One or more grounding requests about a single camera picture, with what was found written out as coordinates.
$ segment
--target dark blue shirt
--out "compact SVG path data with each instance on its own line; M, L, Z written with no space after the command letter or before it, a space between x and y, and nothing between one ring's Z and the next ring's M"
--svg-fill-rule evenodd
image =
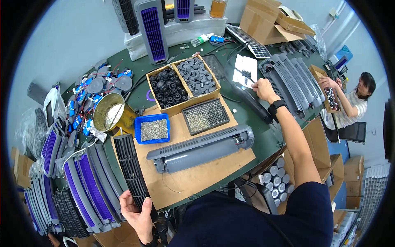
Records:
M326 185L308 182L289 196L284 215L268 215L217 191L196 199L186 210L169 247L289 246L269 217L296 246L329 247L333 214Z

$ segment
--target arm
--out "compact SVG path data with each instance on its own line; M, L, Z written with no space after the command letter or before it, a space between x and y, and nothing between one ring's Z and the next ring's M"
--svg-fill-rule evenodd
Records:
M356 106L352 106L350 102L347 100L346 95L343 93L341 87L338 83L334 82L329 77L320 77L320 83L324 88L331 87L336 90L337 96L339 97L340 102L342 103L343 111L346 113L347 117L356 117L358 116L358 109Z
M258 97L269 104L280 99L273 91L268 79L261 78L252 87L254 92L257 92ZM295 118L285 106L277 109L276 117L281 125L284 141L295 166L295 187L311 181L321 183L310 147Z

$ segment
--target woman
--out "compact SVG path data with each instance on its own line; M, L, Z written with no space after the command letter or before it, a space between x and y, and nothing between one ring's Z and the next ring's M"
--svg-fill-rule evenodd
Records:
M366 113L367 100L376 89L376 82L373 76L368 72L363 72L359 77L359 83L350 93L344 94L342 91L342 84L339 78L333 81L329 77L321 77L320 83L324 88L331 87L335 89L340 100L341 112L335 113L337 128L344 128L348 125L360 120ZM331 129L335 129L332 114L328 113L326 109L321 111L321 116L325 125Z

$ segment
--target purple ring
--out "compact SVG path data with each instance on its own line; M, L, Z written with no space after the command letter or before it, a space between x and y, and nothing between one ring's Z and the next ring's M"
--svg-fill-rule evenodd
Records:
M151 98L149 97L149 93L150 93L150 92L151 92L151 89L148 90L148 92L147 92L147 95L146 95L147 99L148 99L149 101L155 101L155 99L151 99Z

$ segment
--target blue plastic bin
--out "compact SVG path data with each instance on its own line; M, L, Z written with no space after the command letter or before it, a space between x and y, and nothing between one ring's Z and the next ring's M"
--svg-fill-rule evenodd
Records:
M167 121L167 138L141 141L141 123L154 122L156 120L162 120L162 119L166 119L166 121ZM170 141L169 115L167 113L163 113L163 114L155 114L155 115L136 117L136 119L134 120L134 134L136 136L136 141L139 144L151 144L151 143L161 143L161 142Z

